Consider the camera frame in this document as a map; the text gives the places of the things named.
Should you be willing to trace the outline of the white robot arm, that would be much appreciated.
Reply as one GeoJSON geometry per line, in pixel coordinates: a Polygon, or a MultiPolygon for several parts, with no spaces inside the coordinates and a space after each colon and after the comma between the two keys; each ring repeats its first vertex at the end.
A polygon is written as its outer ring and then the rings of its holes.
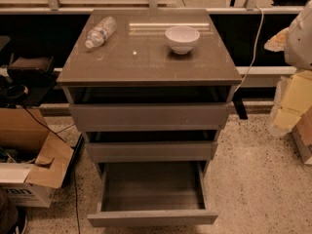
{"type": "Polygon", "coordinates": [[[307,2],[289,27],[270,38],[264,49],[283,51],[285,62],[296,68],[290,78],[280,78],[269,117],[270,134],[281,137],[312,106],[312,1],[307,2]]]}

